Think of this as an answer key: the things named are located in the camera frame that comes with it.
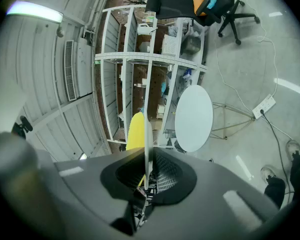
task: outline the black office chair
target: black office chair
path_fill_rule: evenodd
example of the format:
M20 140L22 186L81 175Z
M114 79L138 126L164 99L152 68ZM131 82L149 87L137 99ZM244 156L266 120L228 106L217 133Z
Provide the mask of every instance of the black office chair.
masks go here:
M191 18L194 19L202 26L211 26L213 23L221 23L221 17L224 17L222 26L218 31L219 37L222 37L222 31L230 23L233 30L235 43L241 44L238 39L238 34L235 26L235 19L254 17L257 24L260 23L260 19L253 13L237 13L235 14L238 5L244 6L243 1L237 0L216 0L216 3L212 9L208 9L207 6L210 0L204 0L199 6L197 11L194 9L193 0L147 0L145 11L155 12L155 17L161 19L171 18Z

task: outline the shoe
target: shoe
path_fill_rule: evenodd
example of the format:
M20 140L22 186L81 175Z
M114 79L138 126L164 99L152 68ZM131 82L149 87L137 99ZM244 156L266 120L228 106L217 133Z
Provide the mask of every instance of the shoe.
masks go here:
M294 159L294 155L300 155L300 145L295 140L289 140L285 145L285 151L288 156L288 159L292 162Z
M268 184L269 178L277 177L274 170L271 169L269 166L262 167L260 174L261 174L261 178L266 184Z

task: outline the gray floor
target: gray floor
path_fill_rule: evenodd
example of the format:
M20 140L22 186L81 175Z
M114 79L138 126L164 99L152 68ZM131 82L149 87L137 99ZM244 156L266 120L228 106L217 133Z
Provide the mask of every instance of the gray floor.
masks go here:
M282 0L248 0L248 2L257 10L267 31L266 36L273 40L276 49L275 62L279 79L274 95L276 105L266 113L266 116L275 126L300 143L299 23ZM237 13L241 12L254 13L247 3L244 7L239 5ZM275 12L281 12L282 15L269 15ZM257 41L257 36L264 36L265 32L261 24L256 24L253 18L236 20L238 36L242 41L240 46L235 44L230 26L225 28L222 38L216 36L216 29L220 26L221 24L214 24L208 31L206 39L208 72L204 75L201 85L213 102L230 104L247 111L236 92L222 82L216 59L217 47L224 81L237 89L245 105L252 110L268 94L272 94L276 87L273 45L269 41ZM213 128L220 126L223 118L221 110L215 110ZM228 124L243 122L245 119L244 116L233 112L226 114ZM278 130L276 134L280 142L283 163L289 173L291 162L285 151L289 138ZM215 163L230 169L261 192L266 187L260 177L260 169L264 165L273 166L277 169L278 177L284 177L276 139L270 127L261 119L228 140L209 138L200 150L189 155L204 160L213 158Z

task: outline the power strip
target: power strip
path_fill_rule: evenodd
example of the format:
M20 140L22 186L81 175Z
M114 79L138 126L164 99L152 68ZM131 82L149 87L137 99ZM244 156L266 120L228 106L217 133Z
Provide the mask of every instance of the power strip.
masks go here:
M255 116L255 119L259 119L262 116L262 114L260 113L260 110L263 110L263 113L265 114L275 104L276 104L275 99L272 97L271 94L269 94L258 106L256 106L252 110L252 112Z

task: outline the white cable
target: white cable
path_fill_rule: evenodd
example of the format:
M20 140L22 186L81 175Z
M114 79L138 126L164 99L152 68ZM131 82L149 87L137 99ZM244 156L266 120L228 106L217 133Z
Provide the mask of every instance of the white cable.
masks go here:
M260 19L261 27L262 27L262 29L263 29L263 31L264 31L264 36L257 36L257 37L256 37L256 40L258 41L258 43L261 43L261 42L263 42L263 41L266 39L266 40L269 40L269 41L272 43L272 45L273 45L273 49L274 49L273 65L274 65L275 72L276 72L276 84L275 84L274 92L273 92L273 94L272 94L272 96L274 96L274 95L276 94L276 92L277 92L277 87L278 87L278 69L277 69L277 66L276 66L276 46L275 46L274 42L273 42L270 38L266 37L267 31L265 30L265 28L264 28L264 26L263 26L263 21L262 21L262 19L259 17L257 10L254 9L254 8L252 8L252 6L248 3L248 0L246 0L246 3L247 3L247 5L248 5L252 10L255 11L256 16ZM216 62L217 62L217 66L218 66L218 70L219 70L220 76L221 76L221 78L222 78L222 82L223 82L223 84L225 84L226 86L228 86L228 87L232 88L233 90L235 90L235 92L236 92L238 98L239 98L240 101L242 102L242 105L243 105L248 111L250 111L250 112L252 113L252 110L249 109L249 108L245 105L244 101L241 99L241 97L240 97L240 95L239 95L237 89L234 88L233 86L227 84L227 83L225 82L225 79L224 79L223 75L221 74L220 66L219 66L219 60L218 60L218 49L217 49L217 43L216 43L216 36L217 36L217 33L218 33L218 28L215 29L214 46L215 46ZM283 133L284 135L286 135L287 137L289 137L289 138L292 140L292 138L291 138L290 135L288 135L288 134L285 133L284 131L280 130L278 127L276 127L276 126L273 125L272 123L271 123L271 125L272 125L274 128L276 128L279 132Z
M237 89L234 88L233 86L227 84L227 83L225 82L225 80L224 80L223 75L221 74L220 66L219 66L219 60L218 60L218 49L217 49L217 43L216 43L216 36L217 36L217 28L215 29L214 46L215 46L215 52L216 52L216 63L217 63L217 65L218 65L218 70L219 70L220 76L221 76L221 78L222 78L222 82L223 82L226 86L229 86L230 88L232 88L232 89L235 90L236 94L238 95L238 97L239 97L240 101L242 102L242 104L244 105L244 107L252 113L252 110L249 109L249 108L247 108L247 106L245 105L244 101L241 99L241 97L240 97L240 95L239 95Z
M282 131L282 130L280 130L278 127L276 127L275 125L273 125L272 123L271 123L271 125L274 127L274 128L276 128L279 132L281 132L281 133L283 133L284 135L286 135L286 136L288 136L289 138L290 138L290 140L293 140L293 138L291 138L291 136L289 135L289 134L287 134L287 133L285 133L284 131Z
M254 8L252 8L252 6L249 4L248 0L245 0L245 2L246 2L246 4L247 4L252 10L255 11L255 15L259 18L260 24L261 24L261 28L262 28L263 31L264 31L264 36L259 35L259 36L256 37L256 40L258 41L258 43L261 43L261 42L263 42L263 41L266 39L266 40L270 41L270 42L272 43L272 45L273 45L273 49L274 49L273 65L274 65L275 72L276 72L275 89L274 89L274 92L273 92L273 94L272 94L272 97L273 97L273 96L276 94L277 87L278 87L278 69L277 69L277 66L276 66L276 46L275 46L274 42L273 42L270 38L266 37L267 31L265 30L265 28L264 28L264 26L263 26L263 20L262 20L262 18L259 16L257 10L254 9Z

